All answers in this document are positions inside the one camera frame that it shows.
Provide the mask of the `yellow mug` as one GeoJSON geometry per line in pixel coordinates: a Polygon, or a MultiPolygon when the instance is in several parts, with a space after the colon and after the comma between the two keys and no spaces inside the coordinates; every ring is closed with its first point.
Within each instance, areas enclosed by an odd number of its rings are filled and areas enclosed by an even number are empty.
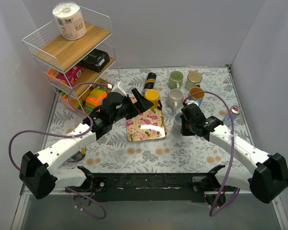
{"type": "Polygon", "coordinates": [[[149,89],[144,94],[145,99],[149,100],[153,103],[153,106],[150,107],[150,109],[158,109],[162,110],[162,103],[160,100],[159,92],[155,89],[149,89]]]}

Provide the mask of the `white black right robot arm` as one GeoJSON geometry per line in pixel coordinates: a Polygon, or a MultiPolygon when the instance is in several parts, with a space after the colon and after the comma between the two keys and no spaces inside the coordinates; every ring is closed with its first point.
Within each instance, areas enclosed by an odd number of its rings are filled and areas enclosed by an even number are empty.
{"type": "Polygon", "coordinates": [[[218,118],[206,118],[197,104],[182,108],[181,134],[198,136],[219,146],[248,170],[241,174],[229,166],[218,165],[206,177],[195,182],[197,188],[221,189],[224,185],[250,191],[258,200],[268,204],[288,187],[288,167],[285,158],[262,151],[240,137],[218,118]]]}

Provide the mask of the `white grey mug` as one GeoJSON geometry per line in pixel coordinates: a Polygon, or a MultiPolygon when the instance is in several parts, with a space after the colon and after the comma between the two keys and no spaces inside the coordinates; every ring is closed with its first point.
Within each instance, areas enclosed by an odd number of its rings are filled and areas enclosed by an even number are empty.
{"type": "Polygon", "coordinates": [[[172,89],[167,95],[167,104],[173,112],[176,112],[177,109],[181,108],[183,99],[183,92],[180,89],[172,89]]]}

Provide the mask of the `cream mug with black handle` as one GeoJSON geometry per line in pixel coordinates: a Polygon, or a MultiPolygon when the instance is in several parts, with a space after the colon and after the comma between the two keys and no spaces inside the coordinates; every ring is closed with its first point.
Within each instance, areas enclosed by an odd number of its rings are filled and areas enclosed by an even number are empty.
{"type": "Polygon", "coordinates": [[[202,80],[203,80],[203,77],[199,72],[192,71],[188,73],[187,80],[186,80],[186,89],[190,90],[191,88],[200,85],[202,80]]]}

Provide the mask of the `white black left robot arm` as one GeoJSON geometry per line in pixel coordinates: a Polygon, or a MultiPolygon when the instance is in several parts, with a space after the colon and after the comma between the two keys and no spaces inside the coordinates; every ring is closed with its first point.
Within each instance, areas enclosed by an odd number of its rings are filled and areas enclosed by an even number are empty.
{"type": "Polygon", "coordinates": [[[137,89],[132,89],[132,93],[136,98],[134,103],[127,94],[111,91],[102,104],[71,132],[70,138],[61,139],[36,154],[29,151],[22,157],[20,179],[36,199],[42,199],[59,188],[70,187],[77,192],[91,190],[94,176],[88,169],[78,166],[61,170],[59,167],[108,133],[117,121],[134,118],[153,106],[137,89]]]}

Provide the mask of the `blue glazed mug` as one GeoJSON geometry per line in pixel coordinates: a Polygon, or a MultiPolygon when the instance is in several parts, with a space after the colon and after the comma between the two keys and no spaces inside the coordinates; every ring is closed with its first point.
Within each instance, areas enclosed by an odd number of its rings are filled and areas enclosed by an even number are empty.
{"type": "Polygon", "coordinates": [[[200,106],[204,99],[205,93],[203,92],[202,88],[196,86],[189,90],[188,96],[190,101],[195,101],[197,102],[198,106],[200,106]]]}

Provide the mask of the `light green ceramic mug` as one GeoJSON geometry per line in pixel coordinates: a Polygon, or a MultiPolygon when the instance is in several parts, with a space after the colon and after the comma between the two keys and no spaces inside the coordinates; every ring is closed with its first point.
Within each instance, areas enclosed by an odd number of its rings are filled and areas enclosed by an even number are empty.
{"type": "Polygon", "coordinates": [[[172,71],[169,75],[168,86],[170,89],[180,89],[182,86],[182,82],[184,79],[184,75],[180,71],[172,71]]]}

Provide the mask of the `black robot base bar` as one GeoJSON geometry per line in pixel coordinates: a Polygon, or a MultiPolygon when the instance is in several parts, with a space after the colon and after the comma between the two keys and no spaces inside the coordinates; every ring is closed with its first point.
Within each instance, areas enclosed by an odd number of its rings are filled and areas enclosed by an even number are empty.
{"type": "Polygon", "coordinates": [[[221,182],[206,173],[95,173],[80,187],[68,188],[92,193],[97,202],[192,201],[204,202],[204,192],[217,191],[221,182]]]}

